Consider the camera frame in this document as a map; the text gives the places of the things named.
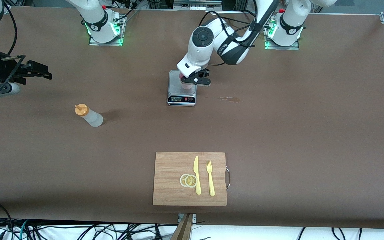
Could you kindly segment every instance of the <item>yellow fork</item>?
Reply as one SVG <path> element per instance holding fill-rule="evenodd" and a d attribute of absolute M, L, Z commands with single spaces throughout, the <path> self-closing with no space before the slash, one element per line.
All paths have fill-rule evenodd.
<path fill-rule="evenodd" d="M 214 192 L 214 185 L 213 185 L 213 177 L 211 176 L 211 172 L 213 171 L 213 167 L 211 166 L 211 161 L 207 161 L 207 172 L 208 172 L 208 180 L 210 184 L 210 196 L 214 197 L 216 193 Z"/>

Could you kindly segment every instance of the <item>tabletop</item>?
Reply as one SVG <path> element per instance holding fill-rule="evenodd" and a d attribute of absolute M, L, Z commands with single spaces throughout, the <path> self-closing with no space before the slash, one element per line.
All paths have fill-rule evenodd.
<path fill-rule="evenodd" d="M 0 203 L 12 217 L 384 228 L 378 15 L 309 15 L 299 51 L 265 50 L 261 35 L 241 64 L 209 67 L 195 107 L 172 107 L 169 71 L 204 12 L 141 11 L 121 47 L 88 46 L 76 9 L 12 12 L 12 55 L 53 75 L 0 98 Z M 12 38 L 4 16 L 0 51 Z M 77 116 L 79 103 L 104 124 Z M 225 152 L 227 206 L 153 206 L 158 151 Z"/>

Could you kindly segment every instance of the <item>yellow knife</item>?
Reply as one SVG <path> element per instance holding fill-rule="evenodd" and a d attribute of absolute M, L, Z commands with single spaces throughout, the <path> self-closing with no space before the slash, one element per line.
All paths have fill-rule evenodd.
<path fill-rule="evenodd" d="M 201 195 L 201 184 L 199 183 L 199 171 L 198 171 L 198 156 L 195 157 L 195 162 L 193 163 L 193 171 L 196 176 L 196 194 Z"/>

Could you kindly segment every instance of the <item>teal cable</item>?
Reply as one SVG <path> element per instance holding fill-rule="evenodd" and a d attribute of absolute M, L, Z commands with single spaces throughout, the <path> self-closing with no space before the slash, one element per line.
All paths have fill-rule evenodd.
<path fill-rule="evenodd" d="M 22 234 L 23 234 L 23 229 L 25 228 L 25 225 L 26 225 L 26 222 L 28 220 L 26 219 L 23 224 L 22 224 L 22 227 L 20 228 L 20 234 L 19 234 L 19 239 L 21 240 L 22 239 Z"/>

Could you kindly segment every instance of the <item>cutting board handle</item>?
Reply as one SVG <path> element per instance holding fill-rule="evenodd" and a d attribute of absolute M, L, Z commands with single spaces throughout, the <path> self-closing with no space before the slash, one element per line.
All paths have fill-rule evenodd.
<path fill-rule="evenodd" d="M 227 179 L 228 179 L 228 182 L 227 182 L 227 185 L 226 185 L 226 191 L 227 191 L 227 189 L 230 186 L 230 171 L 229 171 L 229 168 L 227 166 L 226 166 L 226 171 L 227 171 Z"/>

